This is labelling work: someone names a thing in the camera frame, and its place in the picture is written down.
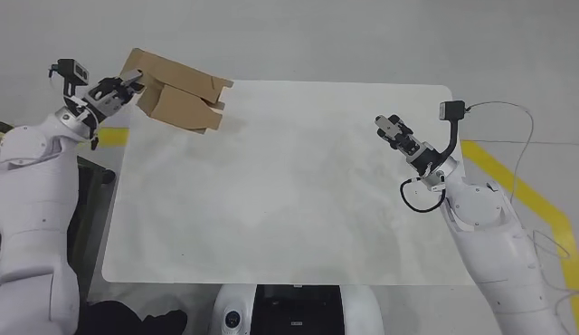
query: white table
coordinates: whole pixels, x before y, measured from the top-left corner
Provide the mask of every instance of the white table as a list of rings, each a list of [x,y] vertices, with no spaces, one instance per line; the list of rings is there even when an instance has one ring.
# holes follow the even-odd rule
[[[399,114],[445,148],[443,86],[237,81],[205,135],[133,109],[103,264],[110,282],[470,283],[440,211],[376,134]],[[460,148],[455,151],[460,159]],[[416,206],[437,196],[417,185]]]

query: yellow tape line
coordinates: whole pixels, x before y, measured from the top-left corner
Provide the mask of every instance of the yellow tape line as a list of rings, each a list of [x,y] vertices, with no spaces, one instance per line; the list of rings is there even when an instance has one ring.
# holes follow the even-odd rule
[[[103,147],[124,147],[127,145],[127,128],[100,128],[99,145]]]
[[[128,129],[102,128],[99,132],[99,139],[100,145],[103,147],[122,147],[127,144]],[[513,190],[513,173],[507,167],[494,159],[474,141],[463,140],[461,145],[462,155],[465,158],[476,164],[507,191]],[[515,197],[551,226],[554,239],[569,252],[571,257],[561,260],[563,276],[568,288],[579,290],[579,253],[577,252],[571,221],[567,215],[549,203],[520,178],[517,179]],[[579,331],[579,298],[577,296],[571,299],[571,308]]]

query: box flap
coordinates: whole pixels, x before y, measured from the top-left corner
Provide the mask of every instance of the box flap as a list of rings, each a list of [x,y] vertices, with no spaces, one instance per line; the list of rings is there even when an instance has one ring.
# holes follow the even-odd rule
[[[155,80],[153,76],[145,72],[143,72],[143,77],[141,77],[138,82],[145,85],[146,88],[145,91],[141,93],[141,97],[138,98],[137,106],[148,116],[151,116],[151,113],[159,102],[161,91],[165,87],[165,84]]]
[[[178,88],[165,85],[156,107],[149,115],[183,129],[219,128],[222,115],[211,110],[203,100]]]

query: cardboard box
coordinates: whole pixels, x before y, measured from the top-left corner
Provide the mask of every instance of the cardboard box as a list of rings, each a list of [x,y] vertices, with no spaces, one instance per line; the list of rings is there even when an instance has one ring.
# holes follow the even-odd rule
[[[148,117],[182,129],[218,129],[222,115],[213,111],[222,108],[219,97],[224,87],[233,82],[187,67],[179,62],[133,49],[122,71],[140,69],[140,83],[147,88],[137,106]]]

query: concrete floor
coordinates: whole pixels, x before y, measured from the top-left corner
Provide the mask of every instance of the concrete floor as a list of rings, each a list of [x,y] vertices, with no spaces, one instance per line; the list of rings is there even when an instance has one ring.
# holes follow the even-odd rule
[[[468,103],[512,101],[536,118],[520,176],[572,220],[579,168],[579,0],[0,0],[0,120],[36,123],[62,105],[44,76],[74,57],[92,81],[119,72],[141,47],[232,79],[424,83]],[[111,126],[124,126],[116,118]],[[462,139],[511,170],[527,136],[511,108],[473,112]],[[122,148],[83,154],[119,169]],[[467,162],[471,181],[489,180]],[[103,197],[102,209],[107,198]],[[527,227],[549,232],[520,203]],[[558,260],[543,259],[562,283]],[[185,307],[189,333],[206,327],[216,285],[111,284],[93,300],[120,299],[140,315]],[[389,334],[498,334],[474,287],[375,288]],[[556,293],[549,293],[552,299]],[[568,305],[562,318],[574,328]]]

